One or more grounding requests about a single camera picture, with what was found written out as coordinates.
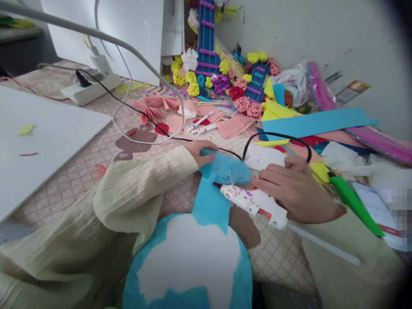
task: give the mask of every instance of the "person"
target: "person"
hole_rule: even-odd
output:
[[[2,308],[121,308],[122,284],[152,234],[163,192],[214,160],[209,141],[192,141],[150,159],[112,163],[59,219],[0,247]],[[304,159],[269,165],[251,183],[314,235],[361,260],[354,266],[311,241],[304,252],[324,308],[377,308],[403,266],[346,207],[330,199]]]

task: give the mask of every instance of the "plastic bag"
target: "plastic bag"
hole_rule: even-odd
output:
[[[285,84],[285,90],[290,91],[293,96],[292,106],[301,106],[311,96],[306,74],[306,63],[300,63],[295,69],[283,70],[277,76],[270,76],[270,81],[272,85]]]

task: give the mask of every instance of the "white wall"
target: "white wall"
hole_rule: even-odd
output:
[[[372,87],[348,103],[364,108],[393,137],[412,140],[411,61],[388,8],[379,0],[231,0],[243,6],[223,17],[216,36],[229,49],[275,56],[283,68],[316,61],[325,79],[344,75],[337,93],[354,79]]]

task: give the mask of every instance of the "blue and white paper craft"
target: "blue and white paper craft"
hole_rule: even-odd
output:
[[[228,171],[234,183],[250,180],[244,162],[216,153],[202,168],[193,213],[157,223],[129,269],[123,308],[251,308],[250,260],[228,226],[229,203],[213,186],[230,184]]]

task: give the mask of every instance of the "black cable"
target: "black cable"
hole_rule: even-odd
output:
[[[121,99],[117,98],[109,89],[107,89],[100,81],[98,81],[98,80],[97,80],[93,75],[91,75],[89,72],[87,72],[87,71],[85,71],[85,70],[83,70],[83,69],[78,69],[77,71],[82,71],[82,72],[88,74],[91,78],[93,78],[96,82],[98,82],[113,98],[115,98],[115,99],[116,99],[117,101],[119,101],[120,103],[126,105],[127,107],[131,108],[132,110],[134,110],[134,111],[136,111],[136,112],[138,112],[138,113],[146,116],[146,118],[147,118],[148,120],[150,120],[160,131],[162,131],[166,136],[170,136],[170,135],[167,134],[167,132],[165,132],[161,127],[159,127],[153,120],[151,120],[144,112],[139,111],[138,109],[134,108],[133,106],[131,106],[131,105],[123,102]],[[296,141],[302,143],[302,144],[305,145],[306,148],[308,149],[308,157],[307,157],[306,161],[307,161],[307,163],[309,164],[309,162],[310,162],[310,160],[311,160],[311,158],[312,158],[312,151],[311,151],[309,145],[306,144],[306,143],[305,143],[304,141],[302,141],[301,139],[298,139],[298,138],[293,137],[293,136],[285,135],[285,134],[272,133],[272,132],[269,132],[269,133],[268,133],[268,132],[260,132],[260,133],[256,133],[256,134],[252,135],[252,136],[248,139],[248,141],[247,141],[247,143],[246,143],[246,145],[245,145],[245,150],[243,151],[243,157],[242,157],[242,158],[241,158],[238,154],[234,153],[234,152],[231,151],[231,150],[227,150],[227,149],[223,149],[223,148],[219,148],[219,149],[220,149],[220,150],[223,150],[223,151],[227,151],[227,152],[235,155],[239,160],[244,161],[245,158],[246,158],[246,152],[247,152],[247,150],[248,150],[248,147],[249,147],[250,142],[252,141],[252,139],[253,139],[255,136],[261,135],[261,134],[279,136],[279,137],[283,137],[283,138],[286,138],[286,139],[293,139],[293,140],[296,140]],[[186,142],[192,142],[192,141],[193,141],[193,140],[191,140],[191,139],[184,139],[184,138],[180,138],[180,137],[172,137],[172,139],[179,139],[179,140],[183,140],[183,141],[186,141]]]

